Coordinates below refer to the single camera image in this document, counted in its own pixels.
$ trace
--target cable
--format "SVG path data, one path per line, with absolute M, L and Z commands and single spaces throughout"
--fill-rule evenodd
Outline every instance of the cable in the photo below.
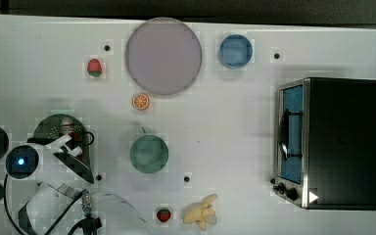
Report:
M 75 197 L 75 199 L 69 204 L 69 206 L 62 212 L 62 214 L 57 218 L 57 220 L 53 223 L 53 225 L 51 225 L 51 227 L 47 230 L 47 232 L 45 233 L 45 235 L 48 235 L 51 233 L 51 231 L 57 226 L 57 224 L 61 221 L 61 219 L 64 217 L 64 215 L 66 215 L 66 213 L 69 211 L 69 209 L 72 207 L 72 205 L 75 204 L 75 202 L 77 202 L 78 199 L 81 198 L 82 196 L 82 192 L 79 193 L 77 195 L 77 197 Z
M 74 233 L 74 231 L 78 227 L 83 229 L 84 235 L 97 235 L 97 229 L 102 227 L 102 221 L 101 221 L 100 217 L 98 217 L 98 218 L 92 218 L 92 217 L 84 218 L 72 227 L 72 229 L 69 232 L 69 235 L 72 235 L 72 233 Z
M 4 181 L 4 206 L 5 206 L 5 213 L 7 214 L 9 220 L 11 221 L 12 225 L 15 227 L 15 229 L 17 229 L 17 231 L 21 234 L 21 235 L 25 235 L 21 229 L 16 225 L 16 223 L 14 222 L 14 220 L 12 219 L 11 217 L 11 214 L 9 213 L 9 210 L 8 210 L 8 203 L 7 203 L 7 199 L 6 199 L 6 195 L 7 195 L 7 192 L 6 192 L 6 184 L 7 184 L 7 181 L 8 181 L 8 174 L 6 174 L 5 176 L 5 181 Z
M 90 141 L 89 143 L 87 143 L 87 144 L 83 144 L 82 146 L 89 146 L 89 145 L 93 144 L 93 143 L 94 143 L 94 134 L 91 133 L 91 132 L 89 132 L 89 131 L 85 131 L 85 132 L 83 132 L 83 135 L 84 135 L 84 134 L 89 134 L 89 135 L 91 135 L 91 141 Z

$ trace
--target round plate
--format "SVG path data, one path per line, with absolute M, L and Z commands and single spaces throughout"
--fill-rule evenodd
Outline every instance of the round plate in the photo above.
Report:
M 126 47 L 126 64 L 135 82 L 160 95 L 184 90 L 201 68 L 197 35 L 182 22 L 155 18 L 140 25 Z

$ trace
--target oven window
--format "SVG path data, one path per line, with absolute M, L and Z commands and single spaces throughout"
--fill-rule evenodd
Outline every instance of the oven window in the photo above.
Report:
M 304 112 L 304 90 L 296 86 L 283 90 L 282 127 L 287 143 L 283 146 L 284 153 L 281 165 L 281 177 L 301 184 L 302 174 L 302 122 Z

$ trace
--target bowl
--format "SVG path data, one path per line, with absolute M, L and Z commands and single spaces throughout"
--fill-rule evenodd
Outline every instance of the bowl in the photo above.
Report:
M 233 34 L 226 37 L 219 47 L 219 59 L 230 69 L 245 66 L 253 56 L 253 47 L 249 39 L 243 35 Z
M 163 139 L 144 134 L 130 148 L 130 161 L 142 173 L 155 173 L 165 167 L 168 148 Z

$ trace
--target oven door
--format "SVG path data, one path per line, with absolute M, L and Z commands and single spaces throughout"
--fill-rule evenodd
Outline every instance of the oven door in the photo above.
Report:
M 304 88 L 299 85 L 281 91 L 279 123 L 279 176 L 301 184 Z
M 281 86 L 278 90 L 277 180 L 276 194 L 306 207 L 306 105 L 307 81 Z

